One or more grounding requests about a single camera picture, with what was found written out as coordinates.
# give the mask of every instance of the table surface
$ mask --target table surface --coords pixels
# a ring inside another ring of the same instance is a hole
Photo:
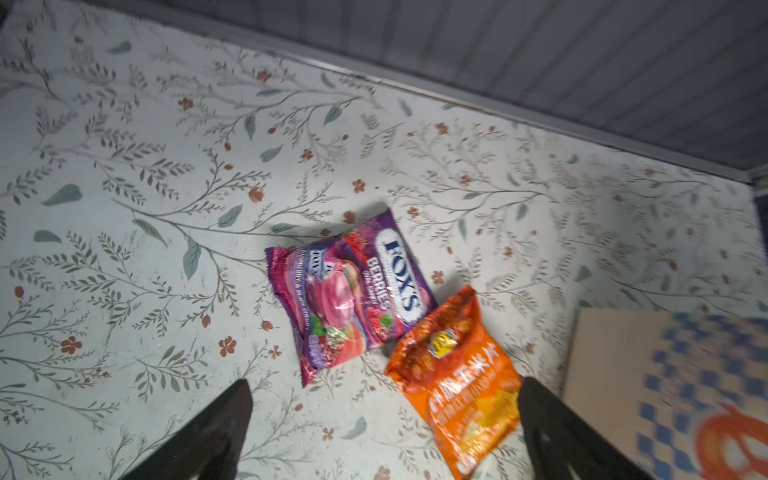
[[[745,185],[62,0],[0,45],[2,478],[119,478],[238,378],[244,478],[449,478],[382,353],[301,389],[264,273],[385,205],[555,390],[579,306],[768,310]]]

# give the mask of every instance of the plastic wrapper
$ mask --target plastic wrapper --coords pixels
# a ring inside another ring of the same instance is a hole
[[[318,370],[400,338],[436,306],[389,210],[338,237],[268,248],[266,260],[303,386]]]
[[[469,285],[400,339],[386,374],[432,428],[457,480],[470,478],[520,420],[520,377],[483,328]]]

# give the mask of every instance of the orange graphic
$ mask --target orange graphic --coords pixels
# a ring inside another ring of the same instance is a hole
[[[701,477],[706,480],[741,480],[752,472],[768,477],[768,461],[757,458],[747,448],[749,437],[768,445],[768,424],[741,413],[732,405],[723,405],[725,412],[704,421],[696,434],[696,453]],[[735,470],[726,457],[726,444],[732,439],[748,463]]]

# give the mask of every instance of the yellow logo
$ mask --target yellow logo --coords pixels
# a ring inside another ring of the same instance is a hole
[[[436,358],[441,359],[452,352],[458,343],[453,330],[443,330],[435,335],[432,343],[429,345],[429,352]]]

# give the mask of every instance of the leaf pattern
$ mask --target leaf pattern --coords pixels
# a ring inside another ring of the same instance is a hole
[[[578,308],[768,313],[744,185],[91,5],[19,2],[3,32],[6,478],[117,480],[240,378],[241,476],[450,478],[380,353],[299,387],[267,279],[266,247],[381,201],[553,390]],[[519,432],[491,456],[532,477]]]

